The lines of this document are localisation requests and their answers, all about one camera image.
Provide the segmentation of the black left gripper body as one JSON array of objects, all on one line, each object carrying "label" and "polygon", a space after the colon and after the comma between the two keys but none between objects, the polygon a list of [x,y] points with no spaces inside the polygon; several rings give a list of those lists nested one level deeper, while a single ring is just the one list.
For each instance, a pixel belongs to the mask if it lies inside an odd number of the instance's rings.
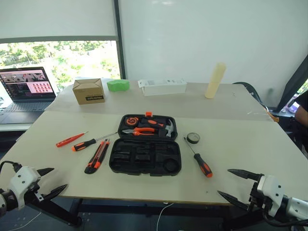
[{"label": "black left gripper body", "polygon": [[44,195],[39,192],[40,186],[37,181],[26,181],[23,180],[23,186],[25,188],[25,193],[23,196],[24,204],[29,204],[32,202],[42,202],[44,199]]}]

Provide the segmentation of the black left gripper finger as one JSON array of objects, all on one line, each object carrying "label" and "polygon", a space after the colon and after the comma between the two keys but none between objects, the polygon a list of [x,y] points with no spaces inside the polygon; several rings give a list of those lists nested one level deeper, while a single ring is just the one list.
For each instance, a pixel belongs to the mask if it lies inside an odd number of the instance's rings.
[{"label": "black left gripper finger", "polygon": [[67,186],[68,186],[68,184],[61,185],[61,186],[51,190],[51,192],[49,194],[44,194],[43,200],[44,201],[50,201],[51,199],[57,197],[63,190],[66,189]]},{"label": "black left gripper finger", "polygon": [[48,167],[48,168],[38,169],[37,172],[38,172],[38,174],[39,174],[40,176],[44,176],[44,175],[50,173],[50,172],[53,171],[53,170],[54,170],[54,168]]}]

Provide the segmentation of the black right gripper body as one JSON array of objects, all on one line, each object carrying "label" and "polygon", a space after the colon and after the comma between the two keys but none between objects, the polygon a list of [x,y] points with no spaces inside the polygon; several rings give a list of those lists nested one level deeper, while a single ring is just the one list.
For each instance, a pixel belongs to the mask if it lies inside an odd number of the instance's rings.
[{"label": "black right gripper body", "polygon": [[254,182],[251,192],[250,192],[250,198],[249,198],[249,206],[248,206],[248,212],[252,212],[254,207],[261,208],[264,201],[264,195],[260,192],[258,192],[257,187],[261,180],[261,177],[263,174],[258,174],[258,177],[256,181]]}]

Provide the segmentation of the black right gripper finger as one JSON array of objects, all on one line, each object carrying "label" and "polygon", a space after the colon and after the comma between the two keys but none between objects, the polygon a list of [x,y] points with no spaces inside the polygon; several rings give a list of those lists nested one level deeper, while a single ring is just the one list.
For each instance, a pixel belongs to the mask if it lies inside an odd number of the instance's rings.
[{"label": "black right gripper finger", "polygon": [[236,197],[222,192],[222,191],[217,191],[225,200],[227,200],[229,203],[231,203],[232,205],[244,210],[244,211],[248,211],[248,205],[239,201]]},{"label": "black right gripper finger", "polygon": [[263,176],[263,174],[257,174],[243,169],[228,169],[227,171],[243,179],[250,179],[254,181],[260,181]]}]

